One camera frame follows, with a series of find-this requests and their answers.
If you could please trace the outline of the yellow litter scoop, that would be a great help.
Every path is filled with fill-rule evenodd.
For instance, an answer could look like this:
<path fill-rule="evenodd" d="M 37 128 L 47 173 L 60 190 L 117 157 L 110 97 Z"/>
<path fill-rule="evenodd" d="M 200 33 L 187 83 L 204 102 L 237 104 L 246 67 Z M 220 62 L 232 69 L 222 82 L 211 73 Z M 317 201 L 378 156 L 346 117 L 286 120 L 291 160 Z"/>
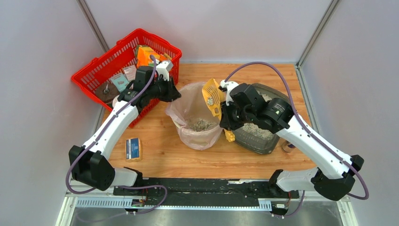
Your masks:
<path fill-rule="evenodd" d="M 204 98 L 205 104 L 209 111 L 212 113 L 214 117 L 217 117 L 219 121 L 222 121 L 222 108 L 221 103 L 226 100 L 225 93 L 223 92 L 220 84 L 214 79 L 211 78 L 208 80 L 205 85 L 202 87 L 202 96 Z M 214 100 L 213 106 L 207 105 L 207 98 L 212 97 Z"/>

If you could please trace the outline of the white bin with bag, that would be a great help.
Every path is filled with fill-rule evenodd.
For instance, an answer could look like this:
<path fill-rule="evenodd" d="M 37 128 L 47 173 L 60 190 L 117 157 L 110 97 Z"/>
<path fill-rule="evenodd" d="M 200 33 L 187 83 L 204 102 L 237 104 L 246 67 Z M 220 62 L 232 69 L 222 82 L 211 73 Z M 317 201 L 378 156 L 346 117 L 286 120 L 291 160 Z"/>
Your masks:
<path fill-rule="evenodd" d="M 205 82 L 190 83 L 182 87 L 181 97 L 166 107 L 165 113 L 174 123 L 180 140 L 189 148 L 205 150 L 219 139 L 220 120 L 209 111 L 202 88 Z"/>

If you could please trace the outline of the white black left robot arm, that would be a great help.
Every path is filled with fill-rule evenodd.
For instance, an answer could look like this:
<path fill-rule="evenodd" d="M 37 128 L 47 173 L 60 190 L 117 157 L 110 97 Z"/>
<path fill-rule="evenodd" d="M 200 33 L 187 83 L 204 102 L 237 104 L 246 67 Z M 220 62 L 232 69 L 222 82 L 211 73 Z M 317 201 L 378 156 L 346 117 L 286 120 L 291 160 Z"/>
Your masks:
<path fill-rule="evenodd" d="M 65 183 L 74 194 L 70 179 L 90 186 L 91 190 L 105 191 L 111 186 L 132 187 L 139 172 L 133 169 L 114 168 L 108 161 L 117 141 L 149 103 L 158 99 L 173 102 L 181 97 L 169 72 L 172 64 L 163 61 L 154 66 L 140 66 L 136 76 L 119 94 L 112 112 L 95 134 L 82 146 L 69 150 L 70 168 Z"/>

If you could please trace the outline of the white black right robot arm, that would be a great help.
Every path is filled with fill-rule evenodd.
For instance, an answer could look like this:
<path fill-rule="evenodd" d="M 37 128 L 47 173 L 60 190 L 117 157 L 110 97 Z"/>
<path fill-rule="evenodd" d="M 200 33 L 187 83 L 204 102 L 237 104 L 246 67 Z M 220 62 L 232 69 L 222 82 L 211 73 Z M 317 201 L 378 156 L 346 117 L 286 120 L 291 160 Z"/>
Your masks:
<path fill-rule="evenodd" d="M 292 105 L 282 98 L 265 101 L 251 84 L 221 81 L 219 89 L 226 93 L 221 102 L 220 127 L 235 131 L 254 124 L 288 141 L 307 155 L 317 166 L 300 171 L 276 170 L 269 182 L 285 192 L 316 191 L 338 201 L 349 195 L 364 159 L 340 151 L 294 113 Z"/>

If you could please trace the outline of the grey litter box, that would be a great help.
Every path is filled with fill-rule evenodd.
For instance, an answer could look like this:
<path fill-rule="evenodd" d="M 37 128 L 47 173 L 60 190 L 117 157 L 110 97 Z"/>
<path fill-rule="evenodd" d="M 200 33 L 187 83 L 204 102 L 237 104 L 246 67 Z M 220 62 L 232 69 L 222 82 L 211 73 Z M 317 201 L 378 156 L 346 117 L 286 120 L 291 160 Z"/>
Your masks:
<path fill-rule="evenodd" d="M 289 98 L 269 86 L 259 83 L 253 83 L 258 94 L 260 94 L 265 101 L 272 100 L 273 98 L 281 98 L 289 102 Z M 241 147 L 252 151 L 257 154 L 271 154 L 278 144 L 280 137 L 272 134 L 268 130 L 260 129 L 257 125 L 246 123 L 243 127 L 234 130 L 235 143 Z"/>

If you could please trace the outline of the cat litter clump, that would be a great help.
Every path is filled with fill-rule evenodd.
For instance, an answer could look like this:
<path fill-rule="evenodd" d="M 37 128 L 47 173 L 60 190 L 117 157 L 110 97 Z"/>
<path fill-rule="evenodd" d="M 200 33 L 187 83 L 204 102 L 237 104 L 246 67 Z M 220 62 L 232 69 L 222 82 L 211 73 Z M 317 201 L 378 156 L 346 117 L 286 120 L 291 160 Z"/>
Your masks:
<path fill-rule="evenodd" d="M 213 100 L 212 97 L 208 97 L 208 98 L 207 98 L 207 105 L 208 105 L 208 106 L 213 106 L 213 105 L 214 105 L 214 100 Z"/>

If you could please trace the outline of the teal small box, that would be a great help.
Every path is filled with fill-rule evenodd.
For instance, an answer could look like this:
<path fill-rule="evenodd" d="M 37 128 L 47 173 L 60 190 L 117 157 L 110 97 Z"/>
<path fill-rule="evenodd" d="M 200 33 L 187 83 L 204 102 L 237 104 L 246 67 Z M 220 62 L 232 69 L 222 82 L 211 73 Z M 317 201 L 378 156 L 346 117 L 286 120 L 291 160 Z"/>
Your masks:
<path fill-rule="evenodd" d="M 119 92 L 122 92 L 129 84 L 124 73 L 118 73 L 110 78 L 110 81 L 116 86 Z"/>

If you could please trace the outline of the orange sponge stack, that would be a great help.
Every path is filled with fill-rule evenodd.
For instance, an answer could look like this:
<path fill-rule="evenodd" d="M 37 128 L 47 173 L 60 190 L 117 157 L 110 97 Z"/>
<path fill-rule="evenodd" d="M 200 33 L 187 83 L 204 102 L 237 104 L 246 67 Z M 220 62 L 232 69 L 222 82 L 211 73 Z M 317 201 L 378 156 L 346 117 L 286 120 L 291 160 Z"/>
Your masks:
<path fill-rule="evenodd" d="M 153 55 L 155 57 L 156 64 L 161 61 L 172 60 L 172 58 L 167 53 L 160 55 L 149 46 L 138 45 L 135 51 L 135 56 L 137 58 L 136 68 L 140 66 L 154 66 L 154 61 L 150 58 L 150 55 Z"/>

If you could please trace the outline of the drink can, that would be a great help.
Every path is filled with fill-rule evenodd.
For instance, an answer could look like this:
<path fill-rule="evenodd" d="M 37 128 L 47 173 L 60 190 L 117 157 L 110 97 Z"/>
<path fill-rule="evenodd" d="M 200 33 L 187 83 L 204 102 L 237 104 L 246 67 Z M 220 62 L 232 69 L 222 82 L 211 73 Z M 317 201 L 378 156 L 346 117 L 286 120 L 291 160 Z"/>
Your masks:
<path fill-rule="evenodd" d="M 286 152 L 286 153 L 291 153 L 292 151 L 294 151 L 295 150 L 295 146 L 292 144 L 292 143 L 290 143 L 290 142 L 288 142 L 288 141 L 284 141 L 282 144 L 281 144 L 281 149 L 282 149 L 282 151 L 284 151 L 284 152 Z"/>

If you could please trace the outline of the brown round disc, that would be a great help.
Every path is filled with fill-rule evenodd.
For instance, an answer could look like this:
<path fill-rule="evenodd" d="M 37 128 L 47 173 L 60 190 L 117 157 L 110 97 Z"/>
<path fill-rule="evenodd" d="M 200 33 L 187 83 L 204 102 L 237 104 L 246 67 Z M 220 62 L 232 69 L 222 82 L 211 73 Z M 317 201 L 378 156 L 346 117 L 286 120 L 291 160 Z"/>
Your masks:
<path fill-rule="evenodd" d="M 106 104 L 112 102 L 119 94 L 120 92 L 117 87 L 113 83 L 109 82 L 103 83 L 95 91 L 96 97 Z"/>

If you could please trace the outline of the red shopping basket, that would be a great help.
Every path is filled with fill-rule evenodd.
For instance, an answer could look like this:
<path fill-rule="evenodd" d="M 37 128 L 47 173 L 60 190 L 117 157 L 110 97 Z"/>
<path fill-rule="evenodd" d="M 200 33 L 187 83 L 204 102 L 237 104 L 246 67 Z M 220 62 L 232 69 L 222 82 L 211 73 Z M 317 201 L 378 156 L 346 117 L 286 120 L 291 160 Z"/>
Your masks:
<path fill-rule="evenodd" d="M 132 31 L 125 38 L 119 40 L 112 49 L 108 50 L 101 57 L 92 59 L 89 64 L 81 68 L 71 77 L 72 82 L 74 82 L 92 101 L 112 111 L 112 107 L 96 97 L 95 91 L 103 83 L 110 82 L 112 76 L 121 73 L 124 67 L 136 65 L 137 58 L 135 56 L 135 51 L 138 45 L 149 46 L 158 54 L 167 53 L 172 57 L 171 62 L 173 63 L 173 68 L 170 70 L 169 75 L 170 81 L 173 81 L 176 87 L 179 80 L 179 60 L 182 56 L 181 50 L 171 45 L 165 39 L 141 28 Z M 160 102 L 160 100 L 157 98 L 149 101 L 148 105 L 140 111 L 139 116 L 130 123 L 129 127 L 133 128 L 158 104 L 158 102 Z"/>

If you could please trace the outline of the blue yellow sponge pack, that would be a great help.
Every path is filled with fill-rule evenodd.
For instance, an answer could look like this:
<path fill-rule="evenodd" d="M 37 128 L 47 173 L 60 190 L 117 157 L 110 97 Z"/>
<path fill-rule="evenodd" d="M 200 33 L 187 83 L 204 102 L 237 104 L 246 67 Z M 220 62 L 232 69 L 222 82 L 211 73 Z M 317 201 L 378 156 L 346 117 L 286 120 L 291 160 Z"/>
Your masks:
<path fill-rule="evenodd" d="M 139 138 L 126 140 L 126 161 L 140 161 L 142 159 L 141 141 Z"/>

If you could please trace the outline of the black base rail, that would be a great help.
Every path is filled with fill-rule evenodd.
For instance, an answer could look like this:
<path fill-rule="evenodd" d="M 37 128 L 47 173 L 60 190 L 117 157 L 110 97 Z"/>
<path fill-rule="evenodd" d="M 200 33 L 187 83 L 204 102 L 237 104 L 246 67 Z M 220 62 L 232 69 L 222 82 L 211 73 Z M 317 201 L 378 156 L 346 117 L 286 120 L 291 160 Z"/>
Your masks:
<path fill-rule="evenodd" d="M 147 189 L 114 188 L 113 195 L 147 198 L 148 206 L 166 197 L 163 206 L 188 207 L 255 207 L 261 199 L 286 202 L 300 197 L 298 191 L 284 192 L 264 179 L 145 178 L 138 186 Z"/>

